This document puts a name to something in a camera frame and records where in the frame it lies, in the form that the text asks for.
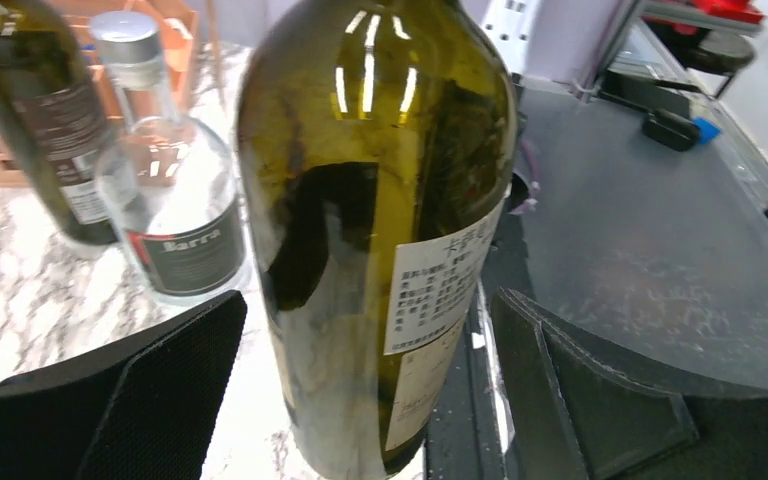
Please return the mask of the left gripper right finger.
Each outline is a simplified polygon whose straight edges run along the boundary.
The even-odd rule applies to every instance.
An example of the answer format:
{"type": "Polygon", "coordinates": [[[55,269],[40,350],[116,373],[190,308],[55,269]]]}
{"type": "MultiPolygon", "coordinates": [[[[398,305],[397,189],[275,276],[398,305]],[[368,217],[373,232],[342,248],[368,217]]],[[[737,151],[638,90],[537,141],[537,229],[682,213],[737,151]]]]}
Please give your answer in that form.
{"type": "Polygon", "coordinates": [[[525,479],[768,479],[768,392],[667,366],[499,289],[525,479]]]}

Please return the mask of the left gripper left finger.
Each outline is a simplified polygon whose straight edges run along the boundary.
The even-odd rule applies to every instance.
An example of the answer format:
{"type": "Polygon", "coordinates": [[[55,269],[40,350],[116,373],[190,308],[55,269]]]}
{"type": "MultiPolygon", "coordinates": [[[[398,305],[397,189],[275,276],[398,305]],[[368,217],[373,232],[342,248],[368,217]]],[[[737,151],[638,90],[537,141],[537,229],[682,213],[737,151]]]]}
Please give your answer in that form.
{"type": "Polygon", "coordinates": [[[0,479],[197,479],[242,337],[229,291],[0,382],[0,479]]]}

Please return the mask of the clear bottle silver cap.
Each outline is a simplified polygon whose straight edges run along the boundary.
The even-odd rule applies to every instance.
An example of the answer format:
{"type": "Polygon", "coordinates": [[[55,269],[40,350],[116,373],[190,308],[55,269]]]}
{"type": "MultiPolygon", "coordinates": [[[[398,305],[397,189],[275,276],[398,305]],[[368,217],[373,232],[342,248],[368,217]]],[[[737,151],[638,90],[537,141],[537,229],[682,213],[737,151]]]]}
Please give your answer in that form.
{"type": "Polygon", "coordinates": [[[156,300],[193,306],[249,276],[233,155],[175,102],[149,15],[115,10],[88,24],[123,117],[95,184],[127,258],[156,300]]]}

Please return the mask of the green wine bottle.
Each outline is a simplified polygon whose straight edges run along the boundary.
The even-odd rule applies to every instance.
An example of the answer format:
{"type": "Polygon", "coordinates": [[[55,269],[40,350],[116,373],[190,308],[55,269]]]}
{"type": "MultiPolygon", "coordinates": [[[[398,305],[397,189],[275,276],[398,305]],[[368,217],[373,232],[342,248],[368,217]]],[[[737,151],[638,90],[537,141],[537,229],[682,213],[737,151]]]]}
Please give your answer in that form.
{"type": "Polygon", "coordinates": [[[77,103],[59,96],[86,79],[86,65],[72,29],[43,1],[0,1],[0,136],[37,198],[66,241],[106,247],[117,241],[95,186],[94,169],[113,140],[105,113],[92,114],[77,128],[89,138],[67,133],[68,124],[42,121],[77,103]]]}
{"type": "Polygon", "coordinates": [[[512,174],[517,103],[457,1],[301,1],[255,49],[237,151],[296,445],[327,479],[410,463],[512,174]]]}

